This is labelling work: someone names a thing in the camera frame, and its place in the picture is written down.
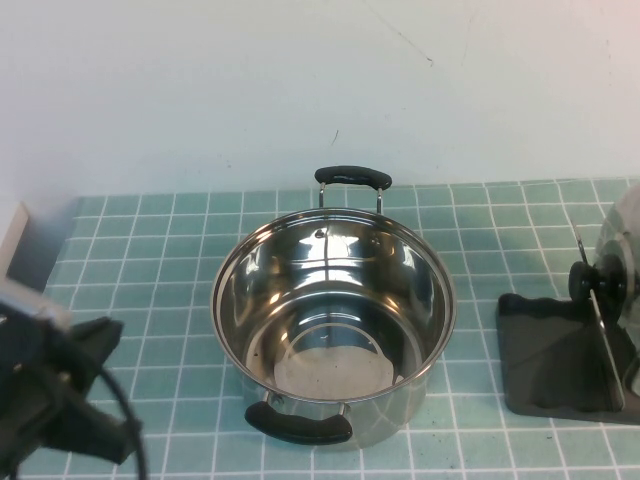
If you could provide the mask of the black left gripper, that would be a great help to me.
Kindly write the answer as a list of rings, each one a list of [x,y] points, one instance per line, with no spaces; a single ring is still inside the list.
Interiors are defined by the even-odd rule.
[[[126,421],[82,396],[123,329],[123,322],[101,317],[64,331],[50,320],[2,310],[1,448],[23,448],[50,422],[48,448],[122,464],[135,450]]]

